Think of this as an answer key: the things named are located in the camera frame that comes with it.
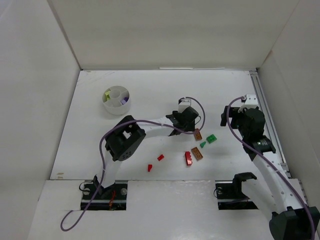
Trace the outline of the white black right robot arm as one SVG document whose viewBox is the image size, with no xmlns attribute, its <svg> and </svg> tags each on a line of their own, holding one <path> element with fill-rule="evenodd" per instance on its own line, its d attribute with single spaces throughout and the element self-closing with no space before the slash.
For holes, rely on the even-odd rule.
<svg viewBox="0 0 320 240">
<path fill-rule="evenodd" d="M 230 190 L 236 198 L 249 198 L 264 214 L 273 239 L 314 240 L 320 212 L 299 195 L 279 160 L 271 161 L 264 156 L 276 153 L 272 141 L 264 134 L 265 123 L 265 115 L 258 106 L 224 108 L 220 125 L 228 126 L 232 133 L 239 131 L 236 139 L 268 187 L 265 189 L 252 172 L 243 172 L 234 175 Z"/>
</svg>

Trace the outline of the lime green small lego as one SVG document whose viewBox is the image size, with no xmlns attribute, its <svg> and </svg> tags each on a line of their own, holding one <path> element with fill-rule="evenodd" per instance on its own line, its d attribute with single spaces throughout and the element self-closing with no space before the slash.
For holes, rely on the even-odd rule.
<svg viewBox="0 0 320 240">
<path fill-rule="evenodd" d="M 107 90 L 104 95 L 105 95 L 105 102 L 109 101 L 111 98 L 110 98 L 110 90 Z"/>
</svg>

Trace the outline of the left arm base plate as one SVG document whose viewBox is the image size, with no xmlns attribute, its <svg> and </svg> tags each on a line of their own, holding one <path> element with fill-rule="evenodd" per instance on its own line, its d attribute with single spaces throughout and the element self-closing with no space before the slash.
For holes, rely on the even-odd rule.
<svg viewBox="0 0 320 240">
<path fill-rule="evenodd" d="M 80 209 L 84 210 L 96 190 L 92 182 L 83 182 L 79 185 L 82 193 Z M 88 211 L 125 211 L 127 209 L 128 182 L 116 181 L 114 185 L 108 188 L 102 195 L 97 193 Z"/>
</svg>

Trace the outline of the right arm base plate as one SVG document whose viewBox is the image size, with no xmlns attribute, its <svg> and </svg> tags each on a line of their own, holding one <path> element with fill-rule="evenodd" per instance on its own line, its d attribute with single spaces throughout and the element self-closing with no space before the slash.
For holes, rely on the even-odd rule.
<svg viewBox="0 0 320 240">
<path fill-rule="evenodd" d="M 217 207 L 221 211 L 258 209 L 251 199 L 235 190 L 231 180 L 216 181 L 213 195 L 217 198 Z"/>
</svg>

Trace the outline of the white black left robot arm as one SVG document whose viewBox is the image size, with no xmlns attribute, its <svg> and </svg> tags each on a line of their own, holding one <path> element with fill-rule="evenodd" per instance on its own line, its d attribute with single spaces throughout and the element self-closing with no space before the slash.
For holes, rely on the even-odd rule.
<svg viewBox="0 0 320 240">
<path fill-rule="evenodd" d="M 114 190 L 116 174 L 123 161 L 133 156 L 143 140 L 155 137 L 191 135 L 196 129 L 199 113 L 188 106 L 182 112 L 173 111 L 164 117 L 144 120 L 125 116 L 101 138 L 99 153 L 102 160 L 101 175 L 93 178 L 95 194 L 101 199 Z"/>
</svg>

